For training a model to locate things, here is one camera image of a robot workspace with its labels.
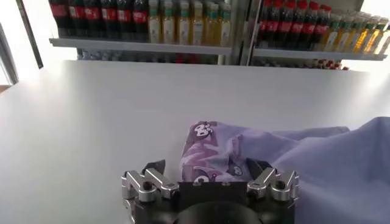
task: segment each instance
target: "lavender fabric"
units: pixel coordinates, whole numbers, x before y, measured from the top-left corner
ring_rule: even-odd
[[[300,175],[296,223],[390,223],[390,118],[346,127],[261,131],[199,122],[180,162],[183,181],[249,181],[246,158]]]

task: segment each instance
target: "yellow juice bottle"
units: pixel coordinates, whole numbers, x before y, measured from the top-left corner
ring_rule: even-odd
[[[180,2],[179,44],[190,44],[190,6],[188,2]]]
[[[204,43],[205,21],[203,19],[203,4],[199,1],[194,2],[194,19],[191,26],[192,44],[202,45]]]

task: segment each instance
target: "store shelf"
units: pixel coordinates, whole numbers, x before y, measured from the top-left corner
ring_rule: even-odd
[[[274,58],[302,58],[302,59],[333,59],[333,60],[369,60],[383,61],[387,55],[351,54],[338,52],[316,52],[316,51],[286,51],[276,49],[254,49],[254,57]]]
[[[184,54],[230,55],[230,47],[190,46],[177,44],[151,44],[125,41],[84,40],[70,38],[50,38],[55,47],[77,47],[114,51],[167,52]]]

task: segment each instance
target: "bottle label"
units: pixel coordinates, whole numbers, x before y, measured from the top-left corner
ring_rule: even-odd
[[[327,40],[327,44],[325,45],[324,51],[331,51],[333,47],[333,43],[335,42],[337,37],[337,32],[332,32]]]
[[[103,19],[105,20],[116,20],[115,9],[102,9]]]
[[[303,25],[303,32],[307,34],[312,34],[314,32],[315,27],[316,26],[314,24],[306,23],[305,25]]]
[[[303,29],[303,23],[294,23],[291,28],[292,33],[300,33]]]
[[[292,25],[292,22],[281,22],[279,24],[278,30],[281,32],[289,32]]]
[[[117,14],[120,22],[130,22],[132,20],[130,10],[118,10]]]
[[[203,36],[203,22],[196,21],[193,23],[193,45],[201,45]]]
[[[66,5],[50,5],[54,17],[65,17],[68,15]]]
[[[278,22],[276,21],[268,21],[267,22],[267,30],[271,32],[275,32],[278,29]]]
[[[221,46],[227,47],[230,40],[230,23],[222,24],[221,29]]]
[[[147,22],[147,12],[136,11],[133,12],[133,20],[135,23],[146,23]]]
[[[343,35],[341,36],[340,42],[337,45],[336,51],[340,52],[344,49],[344,47],[346,46],[346,42],[347,42],[348,37],[349,37],[348,32],[343,33]]]
[[[85,12],[84,7],[81,6],[69,6],[69,12],[73,19],[84,19]]]
[[[85,16],[87,19],[100,19],[100,10],[97,7],[86,7]]]
[[[172,44],[173,43],[173,30],[174,30],[174,23],[173,20],[165,20],[164,21],[164,43],[166,44]]]
[[[160,42],[160,20],[151,19],[149,21],[149,34],[151,37],[151,43]]]

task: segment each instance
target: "juice bottle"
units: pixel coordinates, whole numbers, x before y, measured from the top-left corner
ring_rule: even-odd
[[[333,47],[333,43],[336,40],[341,16],[338,15],[336,12],[332,12],[330,14],[330,20],[331,22],[330,22],[329,30],[325,33],[324,37],[320,42],[319,49],[318,49],[319,51],[331,51]]]
[[[365,50],[372,34],[375,32],[375,27],[377,26],[379,19],[380,18],[378,16],[373,16],[368,20],[355,48],[353,49],[353,53],[362,53]]]
[[[180,2],[179,44],[183,45],[190,43],[190,18],[188,11],[188,2]]]
[[[337,33],[335,42],[333,43],[333,51],[341,52],[346,46],[347,39],[349,37],[350,29],[352,27],[353,18],[351,16],[345,16],[340,22],[340,29]]]
[[[159,43],[161,40],[160,17],[157,13],[157,9],[157,0],[149,0],[149,38],[151,43]]]
[[[376,48],[378,47],[379,42],[383,38],[383,30],[385,29],[385,26],[389,22],[388,19],[382,18],[380,19],[378,25],[375,28],[374,33],[372,34],[372,37],[370,41],[368,42],[367,47],[364,49],[365,54],[373,54]]]
[[[163,38],[166,44],[175,42],[175,18],[172,14],[171,1],[164,2]]]
[[[221,46],[227,47],[230,45],[230,30],[231,30],[231,21],[230,21],[230,11],[232,7],[229,4],[224,4],[224,19],[221,24]]]

